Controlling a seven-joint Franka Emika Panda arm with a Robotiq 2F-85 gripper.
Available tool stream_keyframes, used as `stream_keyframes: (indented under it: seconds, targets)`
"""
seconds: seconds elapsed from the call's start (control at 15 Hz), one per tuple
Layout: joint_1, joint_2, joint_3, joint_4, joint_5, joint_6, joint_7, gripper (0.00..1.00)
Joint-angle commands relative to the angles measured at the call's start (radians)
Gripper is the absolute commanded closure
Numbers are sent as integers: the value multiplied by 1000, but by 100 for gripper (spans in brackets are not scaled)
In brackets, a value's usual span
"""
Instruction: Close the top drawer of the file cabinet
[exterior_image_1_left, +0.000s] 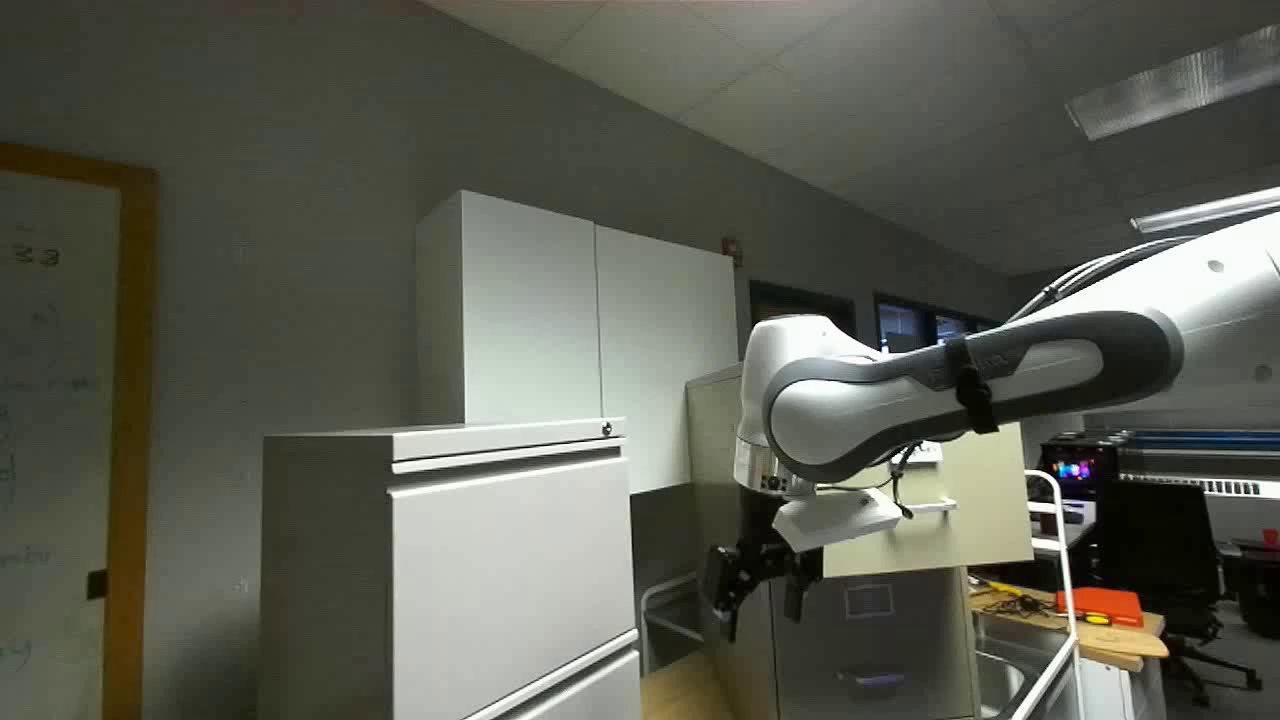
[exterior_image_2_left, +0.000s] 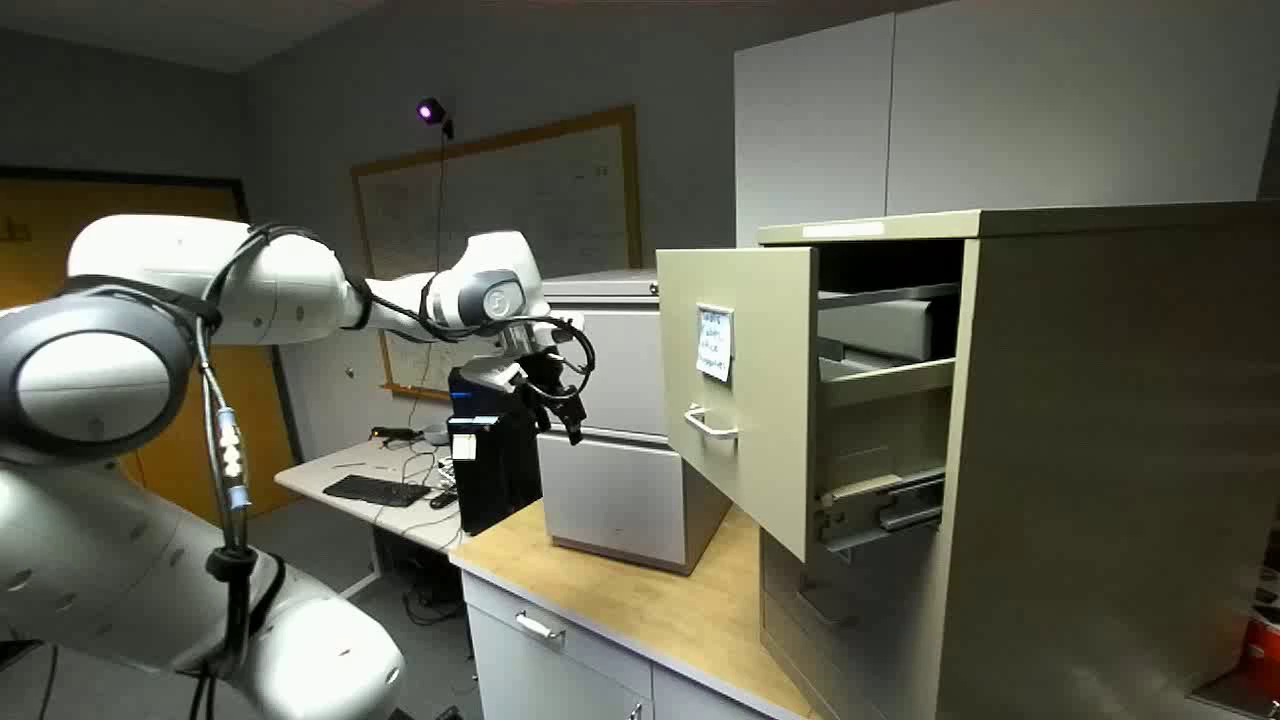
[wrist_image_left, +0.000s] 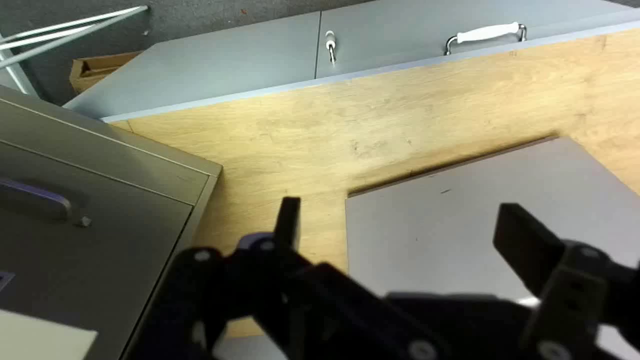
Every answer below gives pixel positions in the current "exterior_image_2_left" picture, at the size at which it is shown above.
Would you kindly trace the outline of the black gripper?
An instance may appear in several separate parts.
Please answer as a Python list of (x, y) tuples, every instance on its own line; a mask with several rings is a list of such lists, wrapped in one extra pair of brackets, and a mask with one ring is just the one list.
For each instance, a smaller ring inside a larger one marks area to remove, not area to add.
[(565, 315), (533, 315), (533, 351), (518, 358), (518, 398), (533, 407), (535, 428), (559, 428), (573, 445), (585, 440), (585, 386), (596, 371), (596, 349), (585, 329)]

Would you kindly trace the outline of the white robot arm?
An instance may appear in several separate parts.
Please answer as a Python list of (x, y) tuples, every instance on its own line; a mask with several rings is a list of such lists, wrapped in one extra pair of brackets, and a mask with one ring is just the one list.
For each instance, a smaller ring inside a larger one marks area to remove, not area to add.
[(403, 655), (352, 599), (248, 541), (248, 460), (211, 351), (335, 332), (489, 335), (465, 379), (578, 425), (577, 329), (517, 230), (435, 273), (364, 278), (293, 228), (114, 212), (68, 285), (0, 311), (0, 632), (175, 672), (208, 713), (386, 720)]

